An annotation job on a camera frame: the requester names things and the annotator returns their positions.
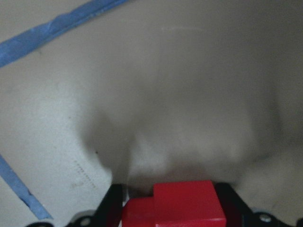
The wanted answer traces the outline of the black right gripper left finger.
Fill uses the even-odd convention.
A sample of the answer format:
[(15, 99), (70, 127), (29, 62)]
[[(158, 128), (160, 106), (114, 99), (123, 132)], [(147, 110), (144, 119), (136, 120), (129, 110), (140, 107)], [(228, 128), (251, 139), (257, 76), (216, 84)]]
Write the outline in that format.
[(112, 184), (94, 213), (95, 227), (118, 227), (122, 217), (123, 187)]

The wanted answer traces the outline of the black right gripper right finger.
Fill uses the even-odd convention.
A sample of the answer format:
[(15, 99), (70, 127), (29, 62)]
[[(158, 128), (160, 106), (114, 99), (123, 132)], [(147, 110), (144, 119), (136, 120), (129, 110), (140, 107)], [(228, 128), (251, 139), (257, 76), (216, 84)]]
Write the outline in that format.
[(252, 210), (228, 183), (217, 183), (215, 191), (226, 217), (227, 227), (249, 227)]

